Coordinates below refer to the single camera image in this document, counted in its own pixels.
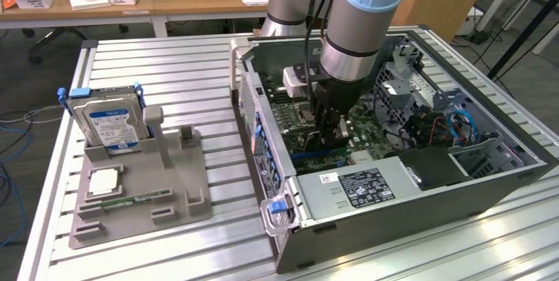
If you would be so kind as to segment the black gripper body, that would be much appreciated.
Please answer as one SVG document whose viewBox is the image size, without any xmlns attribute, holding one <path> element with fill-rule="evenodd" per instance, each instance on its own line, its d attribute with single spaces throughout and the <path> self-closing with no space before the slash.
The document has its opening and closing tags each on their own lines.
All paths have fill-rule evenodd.
<svg viewBox="0 0 559 281">
<path fill-rule="evenodd" d="M 316 121 L 339 121 L 360 97 L 363 80 L 347 82 L 338 79 L 319 81 L 314 89 L 314 112 Z"/>
</svg>

